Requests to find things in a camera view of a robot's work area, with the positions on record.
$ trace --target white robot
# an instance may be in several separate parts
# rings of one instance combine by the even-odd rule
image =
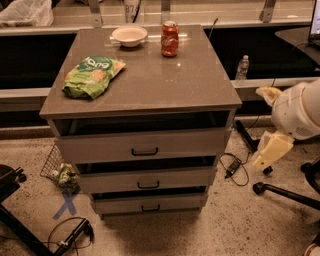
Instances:
[[[295,140],[320,135],[320,79],[284,91],[261,87],[256,93],[272,107],[271,121],[277,128],[262,136],[253,156],[252,165],[263,170],[289,152]]]

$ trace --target chip bag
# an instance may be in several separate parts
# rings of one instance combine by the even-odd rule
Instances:
[[[102,56],[89,56],[72,69],[62,91],[72,98],[97,98],[126,64]]]

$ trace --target water bottle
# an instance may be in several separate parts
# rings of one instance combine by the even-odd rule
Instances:
[[[236,80],[246,80],[248,69],[249,69],[249,56],[243,55],[243,58],[242,60],[240,60],[237,68]]]

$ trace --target soda can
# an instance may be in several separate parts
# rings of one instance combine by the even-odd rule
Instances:
[[[167,20],[162,25],[161,52],[164,56],[176,56],[179,47],[179,27],[172,20]]]

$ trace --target desk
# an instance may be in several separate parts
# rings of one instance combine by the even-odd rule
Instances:
[[[320,66],[320,47],[308,42],[310,27],[294,28],[276,32],[276,36],[292,44],[308,55]]]
[[[200,25],[180,26],[173,58],[161,27],[146,29],[137,48],[111,28],[80,30],[40,112],[101,216],[201,209],[241,106]],[[97,99],[70,99],[64,78],[90,55],[127,65]]]

